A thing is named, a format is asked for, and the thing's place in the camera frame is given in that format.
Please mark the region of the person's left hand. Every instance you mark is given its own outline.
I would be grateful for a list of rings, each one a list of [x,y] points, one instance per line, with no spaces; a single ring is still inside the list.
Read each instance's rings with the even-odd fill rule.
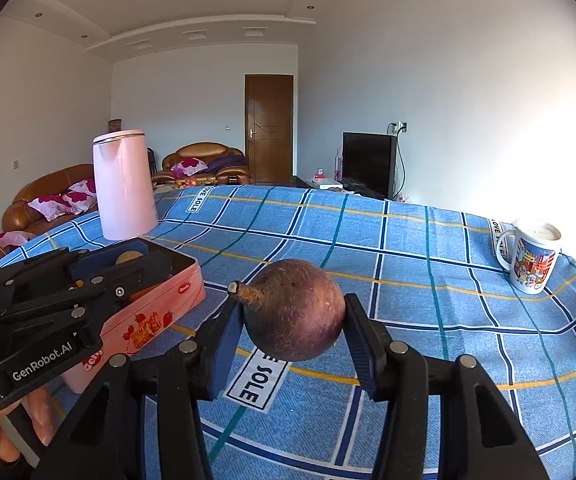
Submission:
[[[41,387],[28,394],[22,401],[17,401],[0,410],[0,420],[11,413],[17,406],[23,404],[31,417],[36,436],[44,445],[49,445],[56,432],[56,415],[52,396],[46,387]],[[21,453],[18,446],[10,440],[0,424],[0,460],[13,463]]]

